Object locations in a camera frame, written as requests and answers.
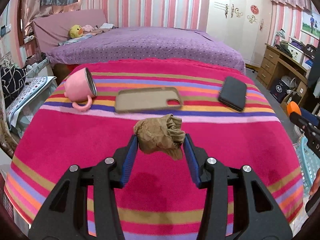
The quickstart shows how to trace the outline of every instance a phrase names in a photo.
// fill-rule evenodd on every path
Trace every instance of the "red flower decoration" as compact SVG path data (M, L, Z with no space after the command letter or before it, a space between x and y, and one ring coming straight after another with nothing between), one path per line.
M259 14L259 9L255 5L251 5L250 10L252 11L253 14Z

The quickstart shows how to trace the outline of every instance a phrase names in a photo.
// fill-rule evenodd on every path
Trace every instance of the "wardrobe door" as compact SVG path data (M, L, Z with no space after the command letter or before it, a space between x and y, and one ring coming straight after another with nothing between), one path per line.
M257 40L250 62L250 65L255 67L261 66L266 50L265 43L268 42L272 17L272 2L270 0L262 0L262 10L260 14Z
M246 0L243 31L240 36L242 46L238 49L246 64L250 64L255 50L261 11L261 0Z
M228 6L228 14L226 17L226 5ZM210 0L208 24L206 32L217 39L225 41L229 31L228 19L230 18L230 0Z
M230 0L228 21L226 24L227 34L224 43L237 51L244 45L242 39L246 21L246 7L247 0Z

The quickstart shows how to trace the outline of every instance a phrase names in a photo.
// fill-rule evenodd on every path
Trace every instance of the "bag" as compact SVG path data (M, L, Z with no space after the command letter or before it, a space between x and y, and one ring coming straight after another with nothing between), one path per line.
M302 51L307 57L314 59L315 55L316 55L317 48L311 44L307 44Z
M283 52L284 54L288 55L289 57L292 57L291 52L282 44L275 46L279 51Z
M22 91L26 81L26 73L27 69L0 67L5 108L7 108Z
M273 97L278 101L278 103L281 103L283 99L287 96L287 90L289 87L280 79L276 79L272 87L270 89L270 94L273 95Z

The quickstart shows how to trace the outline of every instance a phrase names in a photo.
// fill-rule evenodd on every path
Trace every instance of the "beige phone case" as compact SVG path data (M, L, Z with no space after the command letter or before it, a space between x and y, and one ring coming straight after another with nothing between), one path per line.
M168 105L169 100L179 102ZM179 109L182 107L179 92L174 87L138 88L119 91L116 97L117 113L132 113L146 110Z

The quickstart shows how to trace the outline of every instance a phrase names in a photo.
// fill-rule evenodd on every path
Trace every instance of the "pink striped wallpaper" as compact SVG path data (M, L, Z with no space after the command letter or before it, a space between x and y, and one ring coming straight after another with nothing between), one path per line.
M268 44L272 44L276 32L280 29L285 31L286 40L289 36L296 37L304 44L318 46L319 41L310 35L301 31L303 11L290 5L276 4L272 5L271 28L268 38Z
M119 27L162 26L206 30L209 0L83 0L82 9L103 9Z

